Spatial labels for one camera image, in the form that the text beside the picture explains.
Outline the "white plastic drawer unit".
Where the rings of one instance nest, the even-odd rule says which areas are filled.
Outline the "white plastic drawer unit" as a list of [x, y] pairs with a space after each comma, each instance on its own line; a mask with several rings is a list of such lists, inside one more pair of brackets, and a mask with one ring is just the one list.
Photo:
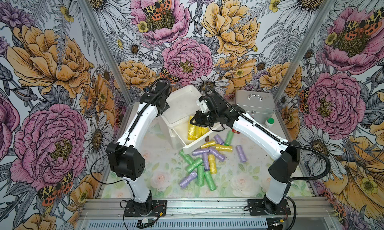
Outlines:
[[190, 154], [203, 145], [207, 137], [212, 138], [221, 129], [220, 124], [215, 124], [197, 140], [188, 140], [189, 117], [200, 110], [197, 101], [201, 96], [192, 85], [176, 90], [166, 100], [170, 108], [158, 117], [163, 135], [176, 151], [183, 150], [185, 154]]

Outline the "yellow roll top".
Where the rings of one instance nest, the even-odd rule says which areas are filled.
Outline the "yellow roll top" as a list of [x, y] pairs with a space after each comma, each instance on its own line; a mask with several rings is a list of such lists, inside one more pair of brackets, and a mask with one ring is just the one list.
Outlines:
[[193, 141], [196, 139], [196, 129], [195, 125], [191, 124], [190, 121], [193, 119], [194, 116], [189, 116], [188, 120], [188, 134], [187, 134], [187, 139], [189, 141]]

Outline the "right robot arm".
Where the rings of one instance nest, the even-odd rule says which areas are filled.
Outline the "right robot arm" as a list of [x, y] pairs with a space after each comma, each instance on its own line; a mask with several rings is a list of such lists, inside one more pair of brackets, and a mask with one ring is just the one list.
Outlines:
[[192, 125], [213, 127], [219, 123], [248, 137], [261, 147], [274, 162], [269, 167], [270, 187], [263, 199], [263, 209], [269, 215], [275, 215], [288, 193], [291, 176], [299, 165], [299, 147], [281, 138], [263, 125], [238, 105], [232, 105], [216, 92], [202, 96], [197, 100]]

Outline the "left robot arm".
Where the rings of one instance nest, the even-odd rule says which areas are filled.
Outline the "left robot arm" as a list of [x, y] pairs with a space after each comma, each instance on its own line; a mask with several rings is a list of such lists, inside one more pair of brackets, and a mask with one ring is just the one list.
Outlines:
[[127, 182], [132, 192], [126, 208], [142, 216], [152, 211], [153, 197], [145, 181], [140, 179], [146, 165], [140, 149], [153, 120], [169, 109], [167, 98], [170, 94], [170, 80], [161, 78], [154, 81], [150, 90], [142, 95], [135, 118], [126, 131], [116, 143], [107, 146], [111, 171]]

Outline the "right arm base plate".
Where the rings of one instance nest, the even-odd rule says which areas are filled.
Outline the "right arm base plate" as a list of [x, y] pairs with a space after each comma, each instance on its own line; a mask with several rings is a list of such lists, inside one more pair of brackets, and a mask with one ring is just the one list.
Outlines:
[[248, 199], [247, 206], [251, 216], [289, 216], [291, 210], [286, 199], [274, 204], [268, 199]]

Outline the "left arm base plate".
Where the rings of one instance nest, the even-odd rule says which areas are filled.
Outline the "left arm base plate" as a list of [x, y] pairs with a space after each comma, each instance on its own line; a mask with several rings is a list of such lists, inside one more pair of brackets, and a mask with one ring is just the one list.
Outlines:
[[164, 217], [167, 204], [167, 200], [151, 200], [146, 203], [129, 200], [124, 207], [124, 217]]

